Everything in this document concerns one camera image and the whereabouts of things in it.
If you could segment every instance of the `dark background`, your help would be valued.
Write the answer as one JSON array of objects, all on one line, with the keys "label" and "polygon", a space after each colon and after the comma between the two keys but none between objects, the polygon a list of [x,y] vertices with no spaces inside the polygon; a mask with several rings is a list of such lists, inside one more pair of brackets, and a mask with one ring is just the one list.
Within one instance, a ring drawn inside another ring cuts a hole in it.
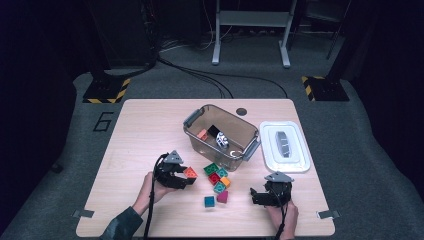
[{"label": "dark background", "polygon": [[[119,7],[121,2],[140,6],[139,1],[110,1],[108,8],[101,6],[103,1],[87,2],[0,2],[0,96],[5,106],[0,125],[0,233],[61,154],[76,100],[73,80],[88,71],[141,66],[154,57],[152,48],[156,46],[146,39],[145,32],[135,34],[131,30],[136,24],[143,25],[140,8]],[[200,1],[154,2],[152,7],[159,17],[158,36],[178,35],[198,42],[208,31]],[[229,8],[236,4],[223,2]],[[243,0],[243,7],[285,7],[277,2],[280,1]],[[214,2],[206,3],[214,23]],[[117,13],[110,19],[119,20],[114,21],[117,25],[106,24],[107,29],[100,29],[104,24],[102,14],[113,9],[128,9],[128,18]],[[373,134],[398,169],[415,184],[421,197],[423,11],[421,1],[353,1],[345,29],[346,42],[330,70],[337,79],[346,74],[348,66],[357,65],[348,76],[367,110]],[[134,45],[124,47],[119,39],[118,43],[109,44],[110,38],[104,35],[109,31],[118,31],[115,35],[124,38],[135,36]],[[364,42],[367,47],[360,48]],[[352,59],[363,60],[352,63]]]}]

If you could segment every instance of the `teal cube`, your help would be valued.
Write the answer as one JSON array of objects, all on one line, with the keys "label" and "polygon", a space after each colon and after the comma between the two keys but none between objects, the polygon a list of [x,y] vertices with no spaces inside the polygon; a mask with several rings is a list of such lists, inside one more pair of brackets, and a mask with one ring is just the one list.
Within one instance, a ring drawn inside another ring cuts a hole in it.
[{"label": "teal cube", "polygon": [[222,193],[225,190],[225,185],[222,182],[217,182],[215,184],[215,187],[213,188],[213,191],[216,193]]},{"label": "teal cube", "polygon": [[223,177],[228,177],[228,172],[225,170],[225,169],[223,169],[223,168],[220,168],[218,171],[216,171],[216,173],[221,177],[221,178],[223,178]]}]

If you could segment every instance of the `bin handle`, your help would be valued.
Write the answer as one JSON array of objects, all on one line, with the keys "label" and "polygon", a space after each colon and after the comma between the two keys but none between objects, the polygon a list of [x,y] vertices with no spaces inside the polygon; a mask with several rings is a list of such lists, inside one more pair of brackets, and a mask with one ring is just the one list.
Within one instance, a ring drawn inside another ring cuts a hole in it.
[{"label": "bin handle", "polygon": [[249,159],[252,157],[253,153],[255,153],[259,145],[261,145],[261,141],[252,142],[249,146],[247,146],[247,149],[243,155],[243,160],[249,161]]},{"label": "bin handle", "polygon": [[203,111],[202,111],[202,110],[200,110],[200,109],[196,109],[196,110],[194,110],[194,112],[193,112],[192,114],[190,114],[190,116],[188,116],[188,117],[186,118],[186,120],[184,120],[184,122],[183,122],[184,127],[187,127],[187,128],[191,127],[191,124],[193,124],[193,122],[194,122],[194,121],[195,121],[198,117],[200,117],[202,114],[203,114]]}]

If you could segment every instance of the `wooden table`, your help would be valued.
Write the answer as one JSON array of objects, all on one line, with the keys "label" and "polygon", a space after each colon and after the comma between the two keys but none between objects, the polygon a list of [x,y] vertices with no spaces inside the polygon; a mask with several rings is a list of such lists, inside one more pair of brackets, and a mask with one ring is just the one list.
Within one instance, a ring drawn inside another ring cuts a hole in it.
[{"label": "wooden table", "polygon": [[[252,203],[250,188],[265,192],[266,169],[262,149],[258,147],[248,162],[229,173],[231,186],[228,203],[204,207],[205,196],[215,196],[203,168],[211,163],[195,152],[183,131],[184,120],[205,104],[214,104],[236,115],[247,109],[242,119],[257,126],[263,121],[293,121],[301,125],[291,100],[286,99],[134,99],[127,100],[120,113],[96,180],[85,205],[94,211],[92,218],[81,217],[80,237],[100,236],[110,220],[131,206],[152,171],[157,158],[177,150],[199,175],[193,185],[170,193],[155,204],[151,237],[264,237],[274,236],[263,206]],[[311,159],[311,168],[303,174],[288,174],[295,179],[292,198],[299,208],[297,236],[329,236],[335,231],[332,219],[319,219],[317,211],[328,210],[322,187]],[[147,219],[147,212],[142,216]],[[142,236],[145,224],[135,236]]]}]

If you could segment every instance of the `gray carpet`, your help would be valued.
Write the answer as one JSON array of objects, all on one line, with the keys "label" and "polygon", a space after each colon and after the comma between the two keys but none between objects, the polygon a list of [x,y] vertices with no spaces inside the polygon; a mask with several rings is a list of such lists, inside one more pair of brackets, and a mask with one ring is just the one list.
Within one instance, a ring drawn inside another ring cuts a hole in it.
[{"label": "gray carpet", "polygon": [[[206,50],[180,47],[160,56],[184,67],[261,77],[284,87],[297,108],[328,205],[342,215],[334,220],[336,232],[328,239],[422,239],[423,202],[373,138],[367,114],[350,83],[341,81],[349,102],[310,102],[305,94],[301,76],[325,76],[342,39],[332,58],[326,60],[328,39],[299,35],[289,52],[290,69],[282,67],[278,40],[262,36],[224,43],[219,66],[211,65],[213,46]],[[267,81],[212,77],[227,86],[234,98],[285,98],[281,89]],[[58,160],[64,170],[60,174],[49,172],[44,177],[1,240],[79,239],[75,234],[78,219],[71,214],[85,205],[126,99],[221,98],[213,85],[161,63],[132,78],[121,103],[82,103],[90,83],[89,74],[74,81],[78,90],[76,108],[65,149]],[[109,130],[93,132],[102,112],[113,112],[104,116],[111,120]]]}]

